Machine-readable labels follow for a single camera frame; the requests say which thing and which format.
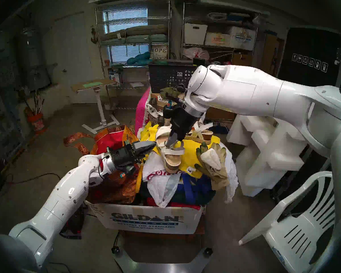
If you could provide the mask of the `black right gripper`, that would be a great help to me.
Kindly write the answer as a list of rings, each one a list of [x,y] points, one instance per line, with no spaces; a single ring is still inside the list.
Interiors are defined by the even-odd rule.
[[[170,119],[171,132],[165,143],[166,147],[180,147],[182,140],[197,120],[204,114],[194,109],[192,106],[184,103],[172,106],[171,108],[163,107],[163,117]]]

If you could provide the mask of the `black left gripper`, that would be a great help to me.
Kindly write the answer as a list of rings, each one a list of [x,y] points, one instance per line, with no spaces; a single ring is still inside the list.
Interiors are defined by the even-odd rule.
[[[130,143],[129,140],[126,140],[123,147],[110,150],[109,157],[116,170],[120,170],[126,175],[133,175],[136,172],[135,163],[138,163],[141,157],[148,157],[155,146],[155,141],[146,140]]]

